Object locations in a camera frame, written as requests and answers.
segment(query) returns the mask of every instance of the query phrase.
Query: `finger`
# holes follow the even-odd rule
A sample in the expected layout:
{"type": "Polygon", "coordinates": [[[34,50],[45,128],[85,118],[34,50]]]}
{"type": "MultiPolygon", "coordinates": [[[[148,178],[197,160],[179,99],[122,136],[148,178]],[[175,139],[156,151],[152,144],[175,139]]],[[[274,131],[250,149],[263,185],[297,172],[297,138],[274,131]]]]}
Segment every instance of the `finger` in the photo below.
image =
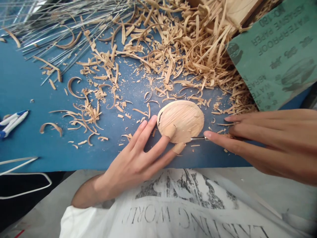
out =
{"type": "Polygon", "coordinates": [[[262,163],[275,171],[285,171],[289,168],[289,161],[285,158],[285,153],[283,152],[231,139],[211,131],[205,131],[204,136],[231,153],[248,158],[248,162],[251,164],[254,162],[262,163]]]}
{"type": "Polygon", "coordinates": [[[271,147],[284,149],[285,146],[289,146],[289,144],[285,143],[285,140],[287,140],[285,132],[243,122],[230,127],[229,133],[233,136],[257,141],[271,147]]]}
{"type": "Polygon", "coordinates": [[[280,174],[279,172],[274,171],[273,169],[268,168],[259,162],[254,162],[252,158],[245,157],[244,159],[248,161],[250,164],[252,164],[254,168],[256,168],[257,170],[259,170],[260,172],[264,174],[285,178],[285,176],[280,174]]]}
{"type": "Polygon", "coordinates": [[[159,170],[165,168],[169,165],[176,155],[180,154],[185,148],[185,143],[176,144],[172,149],[170,149],[165,155],[153,162],[148,169],[144,171],[144,180],[149,180],[153,175],[155,175],[159,170]]]}
{"type": "Polygon", "coordinates": [[[136,130],[136,132],[134,133],[134,135],[132,136],[131,141],[129,142],[129,144],[126,146],[126,148],[129,148],[130,150],[133,149],[133,147],[135,146],[136,142],[138,141],[139,136],[141,135],[142,131],[144,130],[144,128],[147,125],[147,121],[143,121],[138,129],[136,130]]]}
{"type": "Polygon", "coordinates": [[[155,161],[166,149],[167,144],[170,142],[171,138],[176,132],[176,126],[171,124],[166,127],[167,135],[163,135],[161,139],[150,149],[146,154],[148,158],[148,163],[151,164],[155,161]]]}
{"type": "Polygon", "coordinates": [[[144,146],[145,146],[146,142],[148,141],[153,128],[156,125],[157,118],[158,117],[156,115],[154,115],[149,120],[148,124],[146,125],[146,127],[144,128],[142,133],[140,134],[140,136],[139,136],[139,138],[134,146],[134,149],[136,149],[137,151],[144,150],[144,146]]]}
{"type": "Polygon", "coordinates": [[[293,109],[269,112],[252,112],[225,118],[228,122],[240,122],[244,119],[313,120],[317,119],[317,112],[310,109],[293,109]]]}
{"type": "Polygon", "coordinates": [[[242,120],[242,123],[270,128],[274,130],[280,130],[280,131],[286,131],[291,129],[294,130],[300,130],[310,131],[310,128],[317,126],[316,120],[276,120],[276,119],[244,119],[242,120]]]}

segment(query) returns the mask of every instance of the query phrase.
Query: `hand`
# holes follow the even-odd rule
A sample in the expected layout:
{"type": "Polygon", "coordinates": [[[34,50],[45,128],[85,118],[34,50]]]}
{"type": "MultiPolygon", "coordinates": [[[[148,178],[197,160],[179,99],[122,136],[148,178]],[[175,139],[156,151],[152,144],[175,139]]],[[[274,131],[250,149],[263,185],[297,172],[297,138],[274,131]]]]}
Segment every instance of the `hand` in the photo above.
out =
{"type": "MultiPolygon", "coordinates": [[[[149,122],[143,121],[130,143],[114,159],[109,169],[95,180],[94,188],[99,196],[99,202],[115,198],[125,190],[149,180],[184,149],[184,143],[177,144],[164,156],[157,159],[165,151],[170,141],[169,137],[162,136],[152,149],[144,152],[144,146],[156,121],[157,116],[152,116],[149,122]]],[[[172,125],[170,137],[173,136],[175,130],[176,127],[172,125]]]]}
{"type": "Polygon", "coordinates": [[[317,186],[317,111],[256,112],[225,120],[239,122],[229,129],[231,135],[258,141],[266,148],[210,131],[204,135],[265,174],[317,186]]]}

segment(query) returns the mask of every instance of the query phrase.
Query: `person's forearm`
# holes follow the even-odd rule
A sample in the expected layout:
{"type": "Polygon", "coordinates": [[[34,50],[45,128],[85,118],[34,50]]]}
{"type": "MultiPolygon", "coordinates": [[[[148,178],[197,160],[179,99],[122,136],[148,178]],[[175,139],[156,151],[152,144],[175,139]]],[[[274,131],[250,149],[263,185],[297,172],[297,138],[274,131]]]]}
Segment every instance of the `person's forearm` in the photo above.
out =
{"type": "Polygon", "coordinates": [[[106,188],[96,189],[95,182],[102,175],[87,180],[75,193],[71,205],[76,208],[88,208],[107,200],[106,188]]]}

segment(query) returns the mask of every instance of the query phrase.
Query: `white shirt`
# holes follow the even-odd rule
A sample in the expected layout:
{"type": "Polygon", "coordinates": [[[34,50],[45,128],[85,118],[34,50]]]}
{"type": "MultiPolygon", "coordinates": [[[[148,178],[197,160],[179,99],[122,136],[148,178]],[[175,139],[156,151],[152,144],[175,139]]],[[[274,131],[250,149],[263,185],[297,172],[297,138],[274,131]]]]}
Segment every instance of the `white shirt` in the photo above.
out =
{"type": "Polygon", "coordinates": [[[165,169],[123,193],[110,209],[68,207],[60,238],[309,237],[218,175],[165,169]]]}

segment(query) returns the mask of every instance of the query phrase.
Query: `green sandpaper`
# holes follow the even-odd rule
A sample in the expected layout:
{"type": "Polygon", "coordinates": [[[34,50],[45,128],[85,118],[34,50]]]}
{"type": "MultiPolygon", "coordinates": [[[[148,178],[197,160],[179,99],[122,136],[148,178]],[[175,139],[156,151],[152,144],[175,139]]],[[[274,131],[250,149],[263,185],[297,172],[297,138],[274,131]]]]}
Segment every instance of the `green sandpaper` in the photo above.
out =
{"type": "Polygon", "coordinates": [[[227,52],[260,111],[317,81],[317,1],[286,0],[230,41],[227,52]]]}

